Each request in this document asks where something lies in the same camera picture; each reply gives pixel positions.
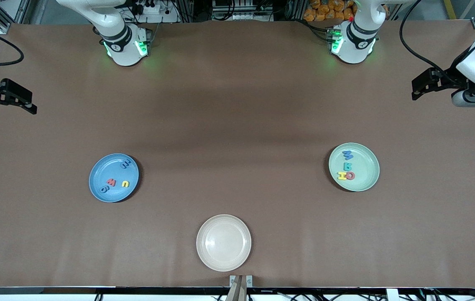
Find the blue round plate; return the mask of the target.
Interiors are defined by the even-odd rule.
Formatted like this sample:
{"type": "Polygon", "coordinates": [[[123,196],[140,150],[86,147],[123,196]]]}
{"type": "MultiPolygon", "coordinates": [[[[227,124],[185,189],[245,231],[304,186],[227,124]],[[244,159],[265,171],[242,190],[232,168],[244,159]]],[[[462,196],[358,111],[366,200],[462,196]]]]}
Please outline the blue round plate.
{"type": "Polygon", "coordinates": [[[123,153],[114,153],[104,156],[92,168],[89,173],[89,191],[92,195],[105,203],[117,203],[126,200],[135,191],[140,181],[140,168],[134,158],[123,153]],[[128,169],[121,169],[123,159],[131,160],[128,169]],[[100,193],[99,188],[107,185],[108,179],[115,179],[115,187],[110,187],[106,193],[100,193]],[[129,187],[122,187],[123,181],[129,181],[129,187]]]}

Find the metal table edge bracket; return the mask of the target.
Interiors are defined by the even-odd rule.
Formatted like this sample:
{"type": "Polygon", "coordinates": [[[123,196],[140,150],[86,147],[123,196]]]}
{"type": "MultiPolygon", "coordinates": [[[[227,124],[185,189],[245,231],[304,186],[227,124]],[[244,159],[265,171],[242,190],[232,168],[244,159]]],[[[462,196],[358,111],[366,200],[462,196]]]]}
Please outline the metal table edge bracket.
{"type": "MultiPolygon", "coordinates": [[[[237,275],[230,275],[229,276],[229,286],[232,286],[237,278],[237,275]]],[[[242,282],[246,283],[247,288],[253,287],[253,276],[252,275],[242,275],[242,282]]]]}

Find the pale green round plate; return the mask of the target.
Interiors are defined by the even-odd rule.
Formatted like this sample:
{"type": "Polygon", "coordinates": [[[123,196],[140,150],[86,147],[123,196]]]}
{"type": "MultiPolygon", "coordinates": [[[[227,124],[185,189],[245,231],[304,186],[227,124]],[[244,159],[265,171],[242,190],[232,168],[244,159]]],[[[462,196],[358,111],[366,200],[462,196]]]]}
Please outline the pale green round plate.
{"type": "Polygon", "coordinates": [[[380,175],[380,164],[377,156],[365,145],[359,143],[343,143],[333,149],[328,159],[329,173],[335,183],[341,188],[362,192],[371,189],[377,183],[380,175]],[[354,158],[346,161],[342,151],[350,149],[354,158]],[[353,180],[341,181],[337,179],[337,172],[343,171],[343,163],[352,163],[352,172],[355,174],[353,180]]]}

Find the long white socket strip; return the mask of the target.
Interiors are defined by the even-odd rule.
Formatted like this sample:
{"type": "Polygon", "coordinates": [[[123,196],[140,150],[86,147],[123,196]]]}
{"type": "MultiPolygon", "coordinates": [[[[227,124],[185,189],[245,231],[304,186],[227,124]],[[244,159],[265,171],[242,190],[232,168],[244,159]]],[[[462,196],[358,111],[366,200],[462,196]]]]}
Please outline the long white socket strip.
{"type": "Polygon", "coordinates": [[[258,20],[263,22],[274,21],[272,11],[240,11],[237,8],[232,11],[228,10],[213,10],[211,12],[211,20],[222,21],[238,21],[238,20],[258,20]]]}

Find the pile of orange items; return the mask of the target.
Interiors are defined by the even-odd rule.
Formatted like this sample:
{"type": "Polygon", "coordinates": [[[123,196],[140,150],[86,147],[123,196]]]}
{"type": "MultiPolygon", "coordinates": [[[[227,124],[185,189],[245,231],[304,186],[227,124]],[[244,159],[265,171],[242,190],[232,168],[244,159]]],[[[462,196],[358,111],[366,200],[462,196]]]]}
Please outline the pile of orange items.
{"type": "Polygon", "coordinates": [[[358,10],[354,0],[308,0],[303,19],[308,22],[328,19],[352,20],[358,10]]]}

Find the wooden stick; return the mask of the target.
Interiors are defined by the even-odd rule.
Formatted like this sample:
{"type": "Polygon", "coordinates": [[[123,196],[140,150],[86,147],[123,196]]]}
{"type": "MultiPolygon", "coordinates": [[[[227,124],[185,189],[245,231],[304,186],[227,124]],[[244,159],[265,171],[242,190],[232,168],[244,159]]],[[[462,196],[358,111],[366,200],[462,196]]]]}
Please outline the wooden stick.
{"type": "Polygon", "coordinates": [[[242,282],[242,276],[238,275],[235,282],[230,286],[225,301],[247,301],[246,283],[242,282]]]}

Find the cream round plate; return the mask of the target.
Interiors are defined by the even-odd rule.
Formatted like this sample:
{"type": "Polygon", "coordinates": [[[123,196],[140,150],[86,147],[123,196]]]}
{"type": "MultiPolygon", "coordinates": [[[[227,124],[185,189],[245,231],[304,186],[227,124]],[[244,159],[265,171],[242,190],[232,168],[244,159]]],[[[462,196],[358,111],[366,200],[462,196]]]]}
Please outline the cream round plate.
{"type": "Polygon", "coordinates": [[[199,259],[216,272],[231,272],[241,267],[252,250],[252,236],[238,217],[219,214],[201,225],[196,237],[199,259]]]}

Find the white power strip with plugs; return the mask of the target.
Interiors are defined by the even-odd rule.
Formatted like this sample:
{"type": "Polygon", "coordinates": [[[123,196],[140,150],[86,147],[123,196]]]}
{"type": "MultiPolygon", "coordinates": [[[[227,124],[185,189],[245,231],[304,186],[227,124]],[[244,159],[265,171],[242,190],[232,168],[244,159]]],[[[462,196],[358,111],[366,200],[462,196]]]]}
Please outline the white power strip with plugs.
{"type": "Polygon", "coordinates": [[[179,23],[181,17],[172,0],[128,0],[128,12],[138,23],[179,23]]]}

